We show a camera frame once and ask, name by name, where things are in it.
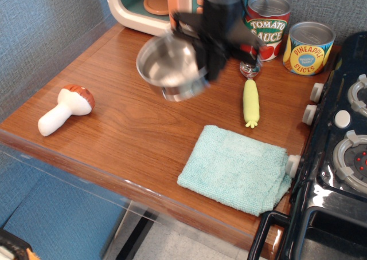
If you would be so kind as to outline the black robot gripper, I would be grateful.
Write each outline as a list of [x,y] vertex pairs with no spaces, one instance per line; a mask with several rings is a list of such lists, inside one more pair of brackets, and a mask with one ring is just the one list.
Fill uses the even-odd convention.
[[243,0],[203,0],[201,13],[173,13],[173,32],[192,43],[199,69],[218,78],[230,57],[256,65],[263,42],[242,20]]

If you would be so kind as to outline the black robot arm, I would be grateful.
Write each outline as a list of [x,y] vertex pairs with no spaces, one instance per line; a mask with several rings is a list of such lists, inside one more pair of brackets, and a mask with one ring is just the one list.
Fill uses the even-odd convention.
[[244,0],[203,1],[202,13],[173,14],[173,33],[193,45],[205,79],[216,80],[231,57],[255,66],[264,42],[242,20]]

